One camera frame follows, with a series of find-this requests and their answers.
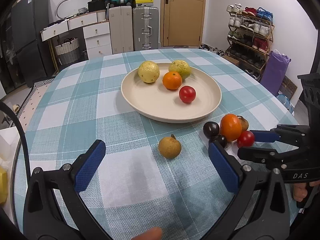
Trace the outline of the person's right hand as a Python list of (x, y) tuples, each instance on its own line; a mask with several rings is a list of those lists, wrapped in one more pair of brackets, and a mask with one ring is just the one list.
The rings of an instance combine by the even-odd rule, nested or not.
[(297, 202), (301, 202), (308, 194), (306, 186), (309, 185), (311, 187), (317, 186), (320, 184), (320, 181), (313, 181), (309, 183), (296, 183), (293, 185), (293, 198)]

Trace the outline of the person's left hand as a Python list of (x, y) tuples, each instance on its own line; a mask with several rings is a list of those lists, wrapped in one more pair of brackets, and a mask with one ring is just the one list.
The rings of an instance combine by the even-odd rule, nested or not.
[(162, 229), (159, 227), (153, 227), (146, 232), (135, 236), (132, 240), (160, 240), (162, 238)]

